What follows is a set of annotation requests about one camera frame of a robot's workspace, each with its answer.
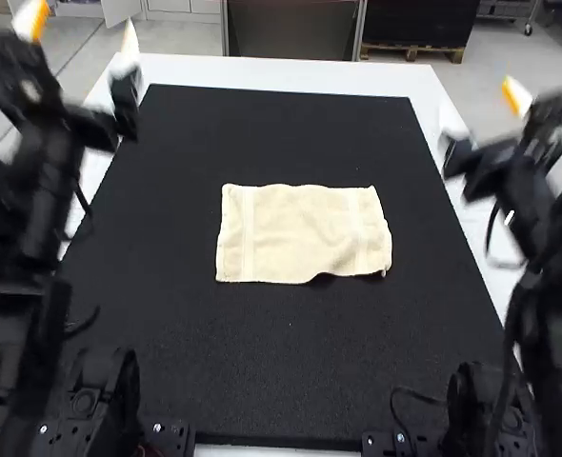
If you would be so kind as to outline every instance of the gray floor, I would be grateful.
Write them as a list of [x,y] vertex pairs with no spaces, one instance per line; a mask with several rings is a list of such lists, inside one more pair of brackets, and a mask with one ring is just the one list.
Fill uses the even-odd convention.
[[[0,26],[10,21],[0,15]],[[135,28],[143,52],[221,54],[220,28],[216,25],[137,21]],[[562,30],[535,27],[531,37],[522,25],[477,24],[462,65],[443,56],[425,54],[419,64],[431,64],[479,141],[519,128],[501,95],[506,74],[519,79],[533,92],[562,86]],[[52,70],[67,96],[82,100],[118,51],[122,28],[106,29],[98,19],[51,18],[43,45]],[[372,61],[403,62],[398,53],[383,53]],[[0,156],[8,156],[15,134],[0,114]],[[552,176],[562,186],[562,159]]]

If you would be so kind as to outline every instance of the wooden pallet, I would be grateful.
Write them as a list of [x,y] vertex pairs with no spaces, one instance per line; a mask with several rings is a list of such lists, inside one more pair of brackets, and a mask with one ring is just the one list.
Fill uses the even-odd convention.
[[402,50],[406,53],[406,61],[414,62],[416,60],[416,55],[419,51],[424,52],[444,52],[447,57],[454,64],[460,64],[463,62],[463,52],[465,48],[437,48],[434,46],[401,46],[401,45],[373,45],[370,43],[362,43],[360,57],[362,60],[368,60],[370,58],[371,50]]

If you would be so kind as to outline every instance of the white table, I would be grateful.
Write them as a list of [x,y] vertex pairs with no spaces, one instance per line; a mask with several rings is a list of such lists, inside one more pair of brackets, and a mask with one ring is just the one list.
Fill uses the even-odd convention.
[[[111,107],[108,86],[110,70],[119,62],[116,54],[86,99],[86,105]],[[144,89],[150,84],[194,86],[206,88],[255,89],[282,92],[350,94],[362,96],[409,97],[432,154],[441,169],[444,150],[439,138],[442,130],[465,134],[467,128],[435,72],[429,65],[375,64],[353,62],[319,62],[232,57],[142,54]],[[97,151],[88,151],[82,167],[82,189],[90,201],[103,180],[111,158]],[[449,198],[473,257],[480,269],[494,307],[503,322],[507,305],[520,272],[491,268],[484,256],[484,236],[492,200],[466,207],[461,199],[462,180],[446,185]],[[84,212],[74,201],[68,221],[73,233]],[[517,249],[509,231],[497,223],[492,237],[492,252],[516,259]],[[197,446],[198,457],[234,457],[265,453],[269,457],[314,455],[319,451],[245,447]],[[326,455],[343,452],[325,452]]]

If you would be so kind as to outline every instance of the black foam mat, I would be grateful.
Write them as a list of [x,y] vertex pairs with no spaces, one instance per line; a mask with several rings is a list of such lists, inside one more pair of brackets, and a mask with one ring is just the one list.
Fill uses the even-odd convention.
[[[501,325],[408,99],[151,86],[141,115],[93,200],[94,234],[63,262],[72,316],[102,307],[66,365],[82,346],[132,346],[142,411],[200,440],[357,448],[392,426],[392,386],[444,396],[459,363],[499,364]],[[391,271],[216,283],[225,183],[374,185]],[[443,423],[399,406],[413,427]]]

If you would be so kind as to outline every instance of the towel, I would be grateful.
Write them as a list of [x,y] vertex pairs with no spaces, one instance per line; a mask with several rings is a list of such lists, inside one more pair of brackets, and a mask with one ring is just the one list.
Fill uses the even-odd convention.
[[273,184],[222,188],[220,282],[302,284],[319,273],[391,267],[391,233],[376,189]]

